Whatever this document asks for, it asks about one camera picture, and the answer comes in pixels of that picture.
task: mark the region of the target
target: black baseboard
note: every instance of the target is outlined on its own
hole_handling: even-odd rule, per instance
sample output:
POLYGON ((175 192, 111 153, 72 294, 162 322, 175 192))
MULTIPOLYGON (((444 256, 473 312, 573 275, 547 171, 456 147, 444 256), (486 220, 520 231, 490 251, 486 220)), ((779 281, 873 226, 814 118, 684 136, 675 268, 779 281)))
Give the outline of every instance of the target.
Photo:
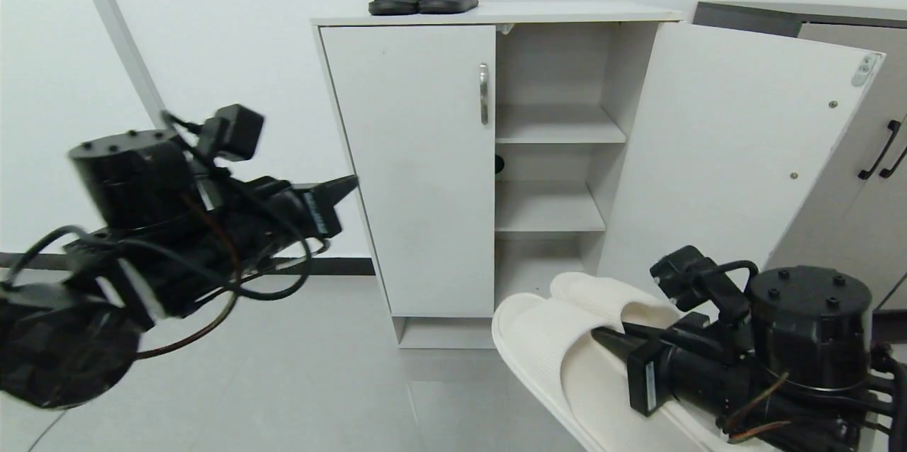
MULTIPOLYGON (((9 268, 20 254, 0 252, 0 268, 9 268)), ((275 258, 276 264, 292 261, 292 258, 275 258)), ((312 275, 375 275, 372 259, 367 257, 317 257, 312 259, 312 275)), ((42 253, 28 265, 30 269, 55 269, 65 271, 66 256, 62 253, 42 253)), ((297 264, 275 272, 276 275, 298 275, 302 265, 297 264)))
MULTIPOLYGON (((9 268, 19 254, 0 252, 0 268, 9 268)), ((278 264, 292 261, 292 258, 276 258, 278 264)), ((61 253, 39 254, 35 261, 28 265, 30 269, 54 269, 65 271, 66 259, 61 253)), ((298 275, 301 265, 291 266, 278 275, 298 275)), ((375 275, 372 259, 367 257, 321 257, 312 261, 312 275, 375 275)), ((907 310, 880 310, 872 315, 872 339, 888 343, 907 342, 907 310)))

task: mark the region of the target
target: wire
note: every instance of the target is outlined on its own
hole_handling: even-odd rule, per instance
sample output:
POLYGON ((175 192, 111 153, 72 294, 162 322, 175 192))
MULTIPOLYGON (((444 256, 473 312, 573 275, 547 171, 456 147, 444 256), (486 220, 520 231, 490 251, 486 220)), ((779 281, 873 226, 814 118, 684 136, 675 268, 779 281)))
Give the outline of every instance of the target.
MULTIPOLYGON (((202 222, 206 223, 210 229, 212 229, 215 235, 220 237, 221 242, 224 243, 224 246, 227 247, 227 251, 230 253, 230 261, 233 262, 233 271, 234 271, 234 280, 239 281, 242 278, 242 261, 240 261, 240 253, 236 250, 236 245, 233 243, 233 240, 230 239, 230 235, 227 234, 220 223, 217 220, 214 220, 207 212, 201 209, 198 204, 195 204, 187 195, 181 194, 179 197, 184 200, 192 213, 195 213, 198 217, 201 218, 202 222)), ((198 339, 208 335, 208 333, 213 332, 216 327, 220 326, 220 323, 223 323, 227 319, 227 316, 230 316, 230 313, 233 309, 236 308, 237 301, 240 300, 240 295, 233 293, 230 295, 230 300, 227 301, 227 304, 224 305, 223 310, 220 311, 217 317, 214 317, 214 320, 208 323, 207 326, 202 327, 202 329, 193 333, 185 339, 177 340, 170 345, 162 346, 161 348, 149 349, 149 351, 140 351, 136 358, 138 359, 147 359, 155 358, 155 356, 166 355, 177 349, 185 348, 185 346, 190 345, 192 342, 195 342, 198 339)))
POLYGON ((728 439, 728 443, 731 443, 732 445, 738 445, 738 443, 743 443, 748 439, 754 439, 756 436, 760 435, 761 433, 764 433, 766 431, 770 431, 773 429, 779 429, 780 427, 786 426, 790 423, 791 423, 790 420, 779 420, 777 422, 770 422, 768 424, 762 424, 761 426, 755 426, 752 429, 745 430, 742 433, 737 433, 735 435, 731 435, 730 438, 728 439))
POLYGON ((888 298, 893 296, 894 291, 897 291, 898 287, 901 287, 901 284, 903 284, 904 281, 907 281, 907 272, 904 272, 904 275, 903 275, 903 277, 901 277, 901 280, 898 281, 897 284, 894 284, 894 287, 888 291, 888 294, 886 294, 885 297, 881 299, 880 303, 878 305, 876 305, 875 309, 873 309, 872 311, 876 312, 881 309, 882 305, 884 305, 885 303, 888 303, 888 298))
POLYGON ((56 423, 58 423, 59 420, 62 419, 62 418, 66 415, 66 412, 67 412, 67 411, 69 411, 69 409, 64 409, 64 410, 62 410, 62 411, 57 415, 56 419, 54 419, 54 421, 52 421, 51 424, 50 424, 49 426, 45 427, 45 430, 43 430, 42 433, 41 433, 40 435, 38 435, 38 438, 35 439, 35 441, 32 443, 32 446, 29 446, 28 452, 33 452, 33 450, 35 450, 35 447, 38 446, 38 443, 41 442, 41 439, 42 439, 42 438, 45 438, 45 435, 46 435, 51 429, 54 429, 54 426, 56 425, 56 423))
POLYGON ((783 385, 784 382, 787 381, 788 375, 790 375, 789 372, 784 372, 784 374, 781 374, 778 379, 771 384, 770 387, 765 388, 762 393, 755 396, 754 400, 749 401, 748 403, 744 404, 742 407, 739 407, 739 409, 731 413, 728 417, 728 421, 726 421, 725 423, 725 429, 727 429, 728 431, 733 430, 736 420, 745 417, 750 410, 754 409, 755 405, 761 403, 763 400, 765 400, 766 397, 773 394, 775 390, 778 390, 778 388, 780 388, 781 385, 783 385))
MULTIPOLYGON (((214 161, 212 159, 209 159, 206 156, 204 156, 203 154, 201 154, 201 152, 199 152, 198 149, 196 149, 195 147, 190 145, 190 143, 186 142, 186 139, 182 138, 182 135, 180 135, 179 132, 177 132, 174 125, 183 125, 185 123, 185 120, 179 119, 179 117, 173 115, 172 113, 170 113, 169 111, 166 111, 166 110, 161 111, 161 117, 162 117, 165 125, 167 125, 169 127, 169 129, 173 130, 173 132, 176 133, 176 142, 179 143, 179 146, 181 146, 189 154, 191 154, 192 157, 199 164, 201 164, 201 166, 204 169, 206 169, 208 171, 208 177, 212 178, 214 181, 223 181, 223 183, 226 184, 227 186, 229 186, 231 188, 231 190, 236 191, 236 193, 240 194, 244 199, 248 200, 250 203, 254 204, 256 207, 259 207, 262 210, 262 212, 264 212, 266 215, 271 217, 272 220, 275 220, 276 223, 278 223, 280 226, 282 226, 284 229, 288 230, 289 232, 292 233, 292 235, 295 236, 295 238, 298 240, 298 242, 300 242, 302 244, 303 251, 305 251, 306 259, 312 258, 312 251, 311 251, 311 248, 309 248, 308 243, 305 241, 305 235, 302 232, 299 232, 299 229, 290 220, 287 220, 285 217, 281 216, 280 213, 277 213, 277 212, 275 212, 275 210, 272 210, 269 206, 267 206, 265 203, 263 203, 263 201, 261 199, 259 199, 259 197, 257 195, 253 194, 248 188, 246 188, 245 184, 241 183, 241 181, 237 181, 237 180, 234 180, 233 178, 231 178, 229 175, 229 172, 226 171, 226 169, 218 167, 216 164, 214 164, 214 161)), ((265 297, 265 296, 271 297, 271 298, 253 298, 254 300, 265 300, 265 299, 282 300, 282 298, 286 298, 288 296, 291 296, 294 293, 297 293, 297 291, 302 288, 303 284, 305 284, 305 281, 308 279, 309 275, 311 275, 311 273, 312 273, 311 262, 305 262, 302 265, 302 267, 303 267, 303 269, 302 269, 301 274, 299 275, 299 278, 297 278, 297 280, 295 282, 293 282, 293 284, 291 286, 289 286, 288 288, 285 288, 285 290, 275 291, 275 293, 259 293, 259 291, 243 290, 243 288, 240 287, 240 284, 242 283, 242 281, 238 281, 237 284, 230 284, 231 288, 229 288, 229 287, 224 287, 224 288, 227 288, 227 290, 235 290, 236 293, 240 293, 241 296, 246 296, 247 298, 253 298, 252 296, 249 296, 250 294, 255 294, 255 295, 258 295, 259 297, 265 297)))
POLYGON ((3 281, 0 281, 0 285, 3 285, 3 287, 5 288, 14 287, 14 284, 16 284, 16 278, 19 276, 19 272, 21 272, 29 264, 31 264, 32 261, 35 261, 35 257, 37 257, 39 253, 41 253, 44 249, 46 249, 48 246, 51 246, 52 243, 56 242, 56 240, 61 239, 66 235, 76 235, 80 239, 94 238, 93 236, 89 235, 89 233, 85 229, 82 229, 81 227, 77 227, 75 225, 64 225, 62 227, 51 230, 51 232, 48 232, 48 234, 45 235, 42 239, 37 240, 34 245, 32 245, 29 249, 27 249, 25 253, 23 253, 19 256, 18 259, 16 259, 16 262, 13 263, 13 266, 11 266, 9 272, 7 272, 6 278, 4 278, 3 281))
MULTIPOLYGON (((331 243, 328 239, 319 239, 319 241, 321 242, 321 247, 319 249, 317 249, 317 251, 315 251, 315 255, 318 255, 323 252, 327 252, 327 249, 329 249, 330 245, 331 245, 331 243)), ((305 255, 304 255, 302 257, 298 257, 297 259, 291 259, 291 261, 281 262, 281 264, 278 264, 278 265, 275 265, 275 266, 269 268, 268 271, 258 271, 253 274, 247 275, 246 278, 243 278, 243 280, 240 281, 240 284, 245 284, 246 282, 256 280, 256 278, 264 277, 265 275, 279 275, 280 274, 279 271, 282 271, 283 269, 292 268, 295 265, 301 264, 302 262, 305 262, 307 260, 308 260, 308 258, 305 257, 305 255)), ((214 291, 214 293, 208 294, 208 296, 200 298, 200 300, 196 301, 196 304, 199 307, 201 307, 207 303, 210 303, 211 300, 214 300, 214 298, 216 298, 226 292, 227 292, 227 290, 224 290, 224 288, 220 288, 220 290, 214 291)))
POLYGON ((884 370, 894 374, 894 393, 891 394, 894 417, 888 435, 888 450, 903 452, 907 448, 907 368, 892 358, 890 353, 885 355, 883 362, 884 370))
POLYGON ((872 422, 861 422, 859 425, 866 427, 866 429, 872 429, 874 431, 884 432, 887 435, 891 435, 891 429, 887 426, 882 426, 881 424, 874 424, 872 422))
POLYGON ((197 125, 197 123, 192 123, 190 120, 179 119, 179 117, 173 115, 168 110, 162 110, 161 117, 164 120, 164 123, 166 123, 166 125, 168 126, 172 126, 173 123, 176 123, 176 125, 180 125, 184 127, 188 132, 191 132, 192 135, 198 135, 199 133, 201 133, 200 125, 197 125))

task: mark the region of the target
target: robotic arm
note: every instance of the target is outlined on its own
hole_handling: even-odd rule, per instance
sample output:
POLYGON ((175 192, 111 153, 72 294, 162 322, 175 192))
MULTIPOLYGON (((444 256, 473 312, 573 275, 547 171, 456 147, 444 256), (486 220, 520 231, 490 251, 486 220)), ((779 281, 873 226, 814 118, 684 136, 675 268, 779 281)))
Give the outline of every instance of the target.
POLYGON ((214 164, 255 154, 264 117, 221 108, 203 125, 162 113, 164 130, 83 142, 69 152, 107 227, 64 226, 41 239, 0 282, 0 390, 36 407, 84 404, 110 390, 136 359, 200 339, 223 322, 239 296, 280 300, 304 283, 313 253, 342 228, 334 206, 357 187, 347 176, 317 185, 268 176, 239 181, 214 164), (198 137, 193 146, 180 125, 198 137), (56 239, 71 275, 55 284, 16 285, 16 277, 56 239), (272 257, 300 242, 302 274, 289 288, 260 293, 243 284, 279 269, 272 257), (139 352, 156 319, 185 317, 223 293, 220 316, 194 335, 139 352))
POLYGON ((649 272, 677 309, 712 301, 719 318, 690 312, 667 329, 593 330, 626 362, 632 409, 648 416, 676 397, 716 416, 731 443, 758 436, 786 452, 868 450, 865 427, 887 433, 891 452, 907 451, 907 369, 888 346, 870 345, 872 295, 861 281, 812 266, 716 265, 693 246, 649 272), (726 275, 733 269, 750 272, 742 292, 726 275))

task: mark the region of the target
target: door hinge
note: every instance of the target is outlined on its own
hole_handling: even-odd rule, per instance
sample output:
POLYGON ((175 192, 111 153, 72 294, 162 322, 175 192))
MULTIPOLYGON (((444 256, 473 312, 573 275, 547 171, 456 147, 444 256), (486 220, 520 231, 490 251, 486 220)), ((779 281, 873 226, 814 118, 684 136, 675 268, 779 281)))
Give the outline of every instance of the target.
POLYGON ((851 78, 851 84, 854 87, 860 87, 869 80, 869 75, 872 74, 872 70, 875 69, 875 64, 879 61, 881 57, 878 54, 866 54, 860 61, 860 65, 856 68, 853 78, 851 78))

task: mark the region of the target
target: metal handle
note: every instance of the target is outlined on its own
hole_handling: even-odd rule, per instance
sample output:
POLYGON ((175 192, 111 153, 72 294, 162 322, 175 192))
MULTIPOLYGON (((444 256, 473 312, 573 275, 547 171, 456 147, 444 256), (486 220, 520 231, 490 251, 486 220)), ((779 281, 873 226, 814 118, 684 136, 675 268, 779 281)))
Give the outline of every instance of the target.
POLYGON ((904 150, 901 151, 901 156, 898 156, 897 161, 894 162, 894 165, 891 165, 890 169, 881 169, 881 171, 879 171, 879 176, 887 179, 890 178, 891 175, 894 175, 894 171, 898 170, 901 162, 904 161, 904 156, 907 156, 907 147, 905 147, 904 150))
MULTIPOLYGON (((891 143, 894 142, 894 137, 896 137, 898 135, 898 130, 901 129, 900 120, 894 120, 894 119, 889 120, 888 129, 891 130, 891 136, 888 136, 888 142, 885 142, 885 148, 882 148, 881 154, 879 154, 879 157, 875 159, 875 164, 872 164, 872 168, 870 168, 868 171, 866 171, 866 170, 860 171, 860 173, 857 175, 858 178, 865 181, 869 178, 869 176, 874 174, 876 169, 879 168, 879 164, 881 164, 881 159, 885 158, 885 154, 888 154, 888 148, 891 147, 891 143)), ((895 162, 894 167, 891 167, 891 170, 889 171, 888 175, 884 175, 885 170, 882 170, 879 175, 881 175, 881 177, 887 178, 887 177, 890 177, 892 174, 894 174, 894 170, 897 169, 898 164, 901 163, 901 158, 898 158, 898 161, 895 162)))
POLYGON ((479 114, 482 124, 488 125, 488 64, 479 64, 479 114))

